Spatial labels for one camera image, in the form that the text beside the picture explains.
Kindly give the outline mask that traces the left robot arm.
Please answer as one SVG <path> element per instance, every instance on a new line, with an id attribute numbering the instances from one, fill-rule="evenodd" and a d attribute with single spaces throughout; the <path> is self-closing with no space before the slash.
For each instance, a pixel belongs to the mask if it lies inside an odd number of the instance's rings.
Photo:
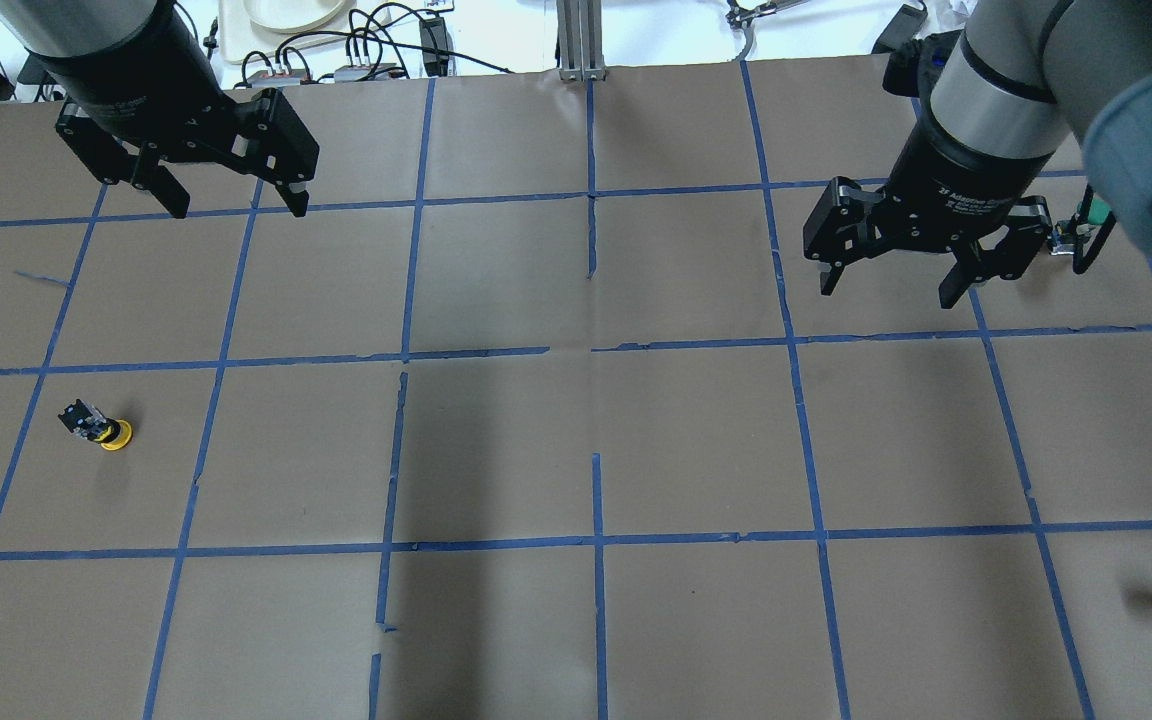
<path id="1" fill-rule="evenodd" d="M 278 88 L 225 94 L 173 1 L 0 1 L 3 22 L 65 88 L 60 141 L 96 181 L 191 205 L 170 164 L 215 164 L 274 187 L 306 214 L 319 142 Z"/>

